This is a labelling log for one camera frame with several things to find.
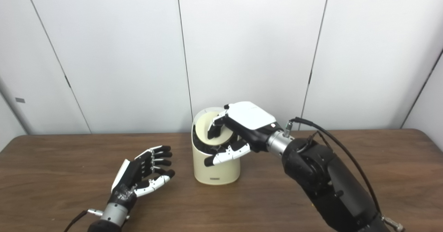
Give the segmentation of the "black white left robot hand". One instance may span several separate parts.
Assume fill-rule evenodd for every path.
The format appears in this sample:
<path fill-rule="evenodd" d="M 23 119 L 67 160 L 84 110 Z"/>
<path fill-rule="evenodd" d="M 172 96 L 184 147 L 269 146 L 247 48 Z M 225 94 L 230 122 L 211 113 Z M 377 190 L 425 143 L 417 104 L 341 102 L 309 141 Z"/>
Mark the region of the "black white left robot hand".
<path fill-rule="evenodd" d="M 148 148 L 133 160 L 125 159 L 112 184 L 109 203 L 120 205 L 131 212 L 137 199 L 164 186 L 174 177 L 168 158 L 172 157 L 170 146 Z"/>

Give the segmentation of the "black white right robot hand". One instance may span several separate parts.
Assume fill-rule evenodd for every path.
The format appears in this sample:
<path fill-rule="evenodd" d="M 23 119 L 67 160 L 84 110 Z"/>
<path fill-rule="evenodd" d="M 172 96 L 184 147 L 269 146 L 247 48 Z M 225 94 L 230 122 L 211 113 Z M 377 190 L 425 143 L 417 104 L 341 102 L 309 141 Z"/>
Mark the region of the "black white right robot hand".
<path fill-rule="evenodd" d="M 241 139 L 227 149 L 209 156 L 204 165 L 215 166 L 220 163 L 240 158 L 250 152 L 268 152 L 269 139 L 283 131 L 276 118 L 250 101 L 231 103 L 214 117 L 207 131 L 208 139 L 220 136 L 225 126 Z"/>

